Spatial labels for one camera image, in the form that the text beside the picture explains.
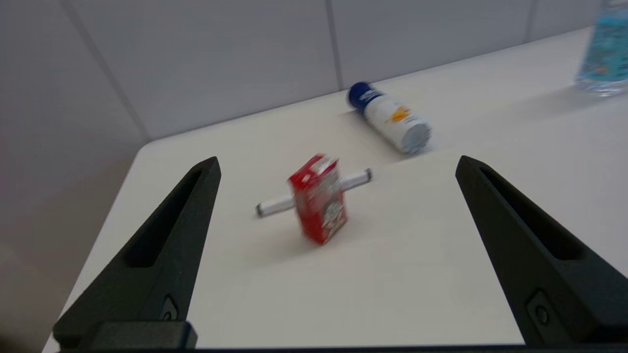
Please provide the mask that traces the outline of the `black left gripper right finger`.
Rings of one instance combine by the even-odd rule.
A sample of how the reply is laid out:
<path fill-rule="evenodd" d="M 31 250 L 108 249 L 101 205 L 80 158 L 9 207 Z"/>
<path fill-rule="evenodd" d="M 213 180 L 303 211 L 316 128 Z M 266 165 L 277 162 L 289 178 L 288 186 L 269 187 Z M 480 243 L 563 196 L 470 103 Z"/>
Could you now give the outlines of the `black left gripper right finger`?
<path fill-rule="evenodd" d="M 484 162 L 455 176 L 525 343 L 627 343 L 625 275 Z"/>

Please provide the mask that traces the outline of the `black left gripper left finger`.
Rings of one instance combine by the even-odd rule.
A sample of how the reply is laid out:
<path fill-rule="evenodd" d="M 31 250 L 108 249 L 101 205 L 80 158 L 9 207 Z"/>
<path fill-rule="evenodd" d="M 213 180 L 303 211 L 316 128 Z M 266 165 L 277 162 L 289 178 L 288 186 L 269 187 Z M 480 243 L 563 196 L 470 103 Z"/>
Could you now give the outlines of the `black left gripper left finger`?
<path fill-rule="evenodd" d="M 221 180 L 194 165 L 54 324 L 60 347 L 195 347 L 187 322 Z"/>

